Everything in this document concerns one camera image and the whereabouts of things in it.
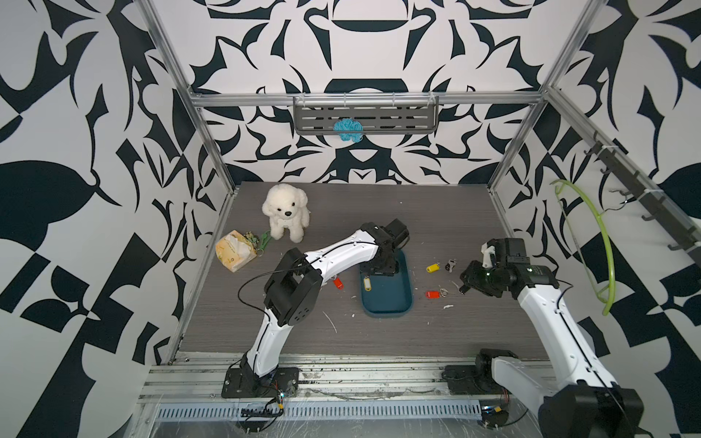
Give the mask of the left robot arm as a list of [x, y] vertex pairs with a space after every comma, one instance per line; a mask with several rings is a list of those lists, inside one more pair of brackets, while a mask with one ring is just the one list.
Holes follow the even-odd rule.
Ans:
[[262, 381], [273, 375], [292, 328], [314, 310], [322, 286], [332, 277], [354, 266], [367, 276], [396, 275], [399, 251], [409, 238], [406, 225], [395, 219], [387, 226], [365, 223], [323, 249], [288, 250], [264, 286], [264, 319], [253, 346], [241, 360], [246, 376]]

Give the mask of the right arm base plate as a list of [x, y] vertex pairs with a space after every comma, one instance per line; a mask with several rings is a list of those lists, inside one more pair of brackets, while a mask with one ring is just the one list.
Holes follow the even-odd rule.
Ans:
[[504, 390], [492, 377], [492, 361], [497, 357], [518, 359], [511, 350], [482, 349], [473, 365], [447, 365], [442, 380], [453, 395], [502, 395]]

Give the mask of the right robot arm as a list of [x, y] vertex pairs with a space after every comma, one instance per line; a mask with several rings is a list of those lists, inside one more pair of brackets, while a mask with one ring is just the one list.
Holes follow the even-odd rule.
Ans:
[[461, 292], [510, 293], [535, 328], [556, 381], [546, 383], [508, 350], [481, 350], [478, 373], [536, 414], [544, 437], [635, 436], [644, 413], [640, 396], [619, 385], [584, 339], [552, 271], [530, 262], [520, 238], [491, 239], [481, 254], [461, 273]]

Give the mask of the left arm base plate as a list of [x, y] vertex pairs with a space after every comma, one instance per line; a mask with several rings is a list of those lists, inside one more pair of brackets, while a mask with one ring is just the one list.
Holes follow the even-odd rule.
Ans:
[[294, 396], [299, 387], [299, 368], [277, 368], [264, 377], [257, 377], [247, 368], [226, 371], [223, 399], [272, 398]]

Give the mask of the teal plastic storage box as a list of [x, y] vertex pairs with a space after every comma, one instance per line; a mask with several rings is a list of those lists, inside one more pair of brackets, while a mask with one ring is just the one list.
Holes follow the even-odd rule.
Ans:
[[[363, 276], [361, 279], [361, 304], [367, 315], [376, 319], [399, 318], [410, 311], [414, 305], [413, 287], [407, 266], [405, 253], [398, 250], [399, 271], [394, 276]], [[363, 288], [363, 279], [370, 277], [372, 290]]]

